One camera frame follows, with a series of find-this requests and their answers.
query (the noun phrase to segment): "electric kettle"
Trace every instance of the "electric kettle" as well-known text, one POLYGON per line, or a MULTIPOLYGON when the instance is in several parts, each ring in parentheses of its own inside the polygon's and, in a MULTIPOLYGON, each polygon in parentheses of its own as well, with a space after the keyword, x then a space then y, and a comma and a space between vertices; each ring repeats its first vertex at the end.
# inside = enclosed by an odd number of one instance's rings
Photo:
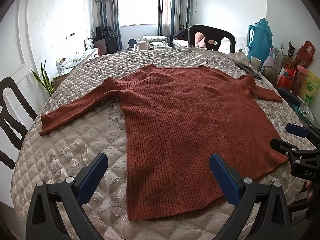
POLYGON ((134 51, 148 50, 148 43, 146 41, 139 41, 134 45, 134 51))
POLYGON ((248 59, 256 57, 265 62, 269 56, 270 48, 272 48, 272 33, 269 27, 269 22, 265 18, 261 18, 255 26, 249 25, 247 46, 249 48, 248 59), (251 30, 253 30, 253 38, 250 41, 251 30))

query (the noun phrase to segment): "yellow floral bag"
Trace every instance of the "yellow floral bag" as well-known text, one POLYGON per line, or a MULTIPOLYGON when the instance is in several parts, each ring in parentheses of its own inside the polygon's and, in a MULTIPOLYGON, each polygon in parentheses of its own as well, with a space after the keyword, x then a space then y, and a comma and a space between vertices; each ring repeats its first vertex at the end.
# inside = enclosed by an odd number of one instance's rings
POLYGON ((320 88, 320 79, 308 70, 308 74, 305 78, 305 81, 301 85, 301 90, 299 97, 310 106, 311 102, 315 98, 320 88))

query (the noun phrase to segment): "bright window light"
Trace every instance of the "bright window light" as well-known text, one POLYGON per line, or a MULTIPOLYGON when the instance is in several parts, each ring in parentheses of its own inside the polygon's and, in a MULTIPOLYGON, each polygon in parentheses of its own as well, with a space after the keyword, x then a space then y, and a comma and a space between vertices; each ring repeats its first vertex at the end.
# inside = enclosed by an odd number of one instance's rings
POLYGON ((158 23, 158 0, 118 0, 120 26, 158 23))

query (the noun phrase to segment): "cup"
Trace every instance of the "cup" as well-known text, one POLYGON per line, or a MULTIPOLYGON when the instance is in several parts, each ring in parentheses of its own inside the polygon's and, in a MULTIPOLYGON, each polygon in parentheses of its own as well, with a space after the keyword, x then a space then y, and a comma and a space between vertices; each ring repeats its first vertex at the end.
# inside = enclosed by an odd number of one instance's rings
POLYGON ((255 70, 258 70, 259 66, 261 64, 261 60, 256 57, 251 57, 251 65, 255 70))

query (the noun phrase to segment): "wicker basket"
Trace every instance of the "wicker basket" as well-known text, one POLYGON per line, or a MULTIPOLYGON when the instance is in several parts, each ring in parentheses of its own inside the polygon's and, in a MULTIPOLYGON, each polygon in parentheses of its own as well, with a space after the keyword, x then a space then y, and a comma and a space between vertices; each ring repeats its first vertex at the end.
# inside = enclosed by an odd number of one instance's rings
POLYGON ((293 69, 296 67, 296 61, 293 60, 291 57, 287 56, 287 55, 283 55, 282 58, 282 67, 285 69, 287 68, 287 64, 290 65, 290 68, 293 69))

